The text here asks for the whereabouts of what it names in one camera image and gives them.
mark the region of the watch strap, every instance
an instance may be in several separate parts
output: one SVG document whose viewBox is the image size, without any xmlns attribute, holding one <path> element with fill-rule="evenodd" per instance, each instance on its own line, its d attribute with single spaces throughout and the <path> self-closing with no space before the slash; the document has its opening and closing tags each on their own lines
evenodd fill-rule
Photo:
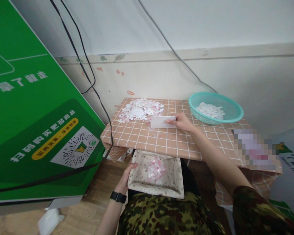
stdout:
<svg viewBox="0 0 294 235">
<path fill-rule="evenodd" d="M 126 195 L 123 195 L 121 193 L 116 193 L 113 191 L 110 196 L 111 199 L 115 200 L 116 202 L 125 203 L 126 201 Z"/>
</svg>

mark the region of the wall baseboard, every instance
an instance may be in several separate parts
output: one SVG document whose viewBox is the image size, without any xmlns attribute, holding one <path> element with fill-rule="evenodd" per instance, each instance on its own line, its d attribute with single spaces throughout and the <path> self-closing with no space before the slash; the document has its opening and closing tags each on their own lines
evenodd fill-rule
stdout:
<svg viewBox="0 0 294 235">
<path fill-rule="evenodd" d="M 176 52 L 184 60 L 294 56 L 294 42 L 233 47 L 196 48 L 189 50 L 177 50 Z M 83 64 L 87 64 L 85 56 L 80 56 L 80 59 Z M 91 64 L 177 60 L 172 51 L 89 55 L 88 59 Z M 79 64 L 79 60 L 75 56 L 57 57 L 56 60 L 61 65 Z"/>
</svg>

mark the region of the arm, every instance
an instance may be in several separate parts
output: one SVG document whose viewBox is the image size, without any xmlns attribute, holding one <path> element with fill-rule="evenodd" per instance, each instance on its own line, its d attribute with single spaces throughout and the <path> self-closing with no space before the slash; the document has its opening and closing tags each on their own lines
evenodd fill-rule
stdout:
<svg viewBox="0 0 294 235">
<path fill-rule="evenodd" d="M 130 163 L 129 166 L 125 169 L 121 180 L 118 185 L 115 187 L 114 191 L 126 194 L 128 187 L 127 181 L 128 176 L 130 175 L 131 169 L 134 169 L 138 166 L 137 163 Z M 95 234 L 111 234 L 114 235 L 118 226 L 119 217 L 121 214 L 122 203 L 116 202 L 115 200 L 110 199 L 107 209 L 100 221 L 100 224 L 95 232 Z"/>
<path fill-rule="evenodd" d="M 166 122 L 177 126 L 192 136 L 193 141 L 202 153 L 214 177 L 222 183 L 231 196 L 238 186 L 252 187 L 240 169 L 215 147 L 213 143 L 189 121 L 184 113 L 175 114 L 175 117 L 176 121 L 167 120 Z"/>
</svg>

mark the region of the green sign board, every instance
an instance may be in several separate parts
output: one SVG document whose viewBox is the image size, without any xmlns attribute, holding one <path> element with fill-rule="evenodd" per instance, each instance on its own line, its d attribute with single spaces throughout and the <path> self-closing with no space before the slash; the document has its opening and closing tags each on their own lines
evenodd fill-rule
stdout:
<svg viewBox="0 0 294 235">
<path fill-rule="evenodd" d="M 105 125 L 8 0 L 0 0 L 0 188 L 100 162 Z M 0 193 L 83 195 L 97 168 Z"/>
</svg>

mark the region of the white paper pieces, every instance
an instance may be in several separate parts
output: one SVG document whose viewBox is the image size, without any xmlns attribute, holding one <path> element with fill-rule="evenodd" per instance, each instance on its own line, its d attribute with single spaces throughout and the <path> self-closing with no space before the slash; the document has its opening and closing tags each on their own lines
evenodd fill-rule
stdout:
<svg viewBox="0 0 294 235">
<path fill-rule="evenodd" d="M 224 111 L 221 110 L 222 106 L 216 107 L 212 104 L 206 104 L 204 102 L 201 102 L 196 109 L 202 114 L 215 119 L 223 119 L 223 116 L 225 115 Z"/>
<path fill-rule="evenodd" d="M 155 115 L 163 111 L 163 105 L 146 98 L 131 101 L 119 114 L 119 122 L 130 120 L 147 120 L 147 116 Z"/>
</svg>

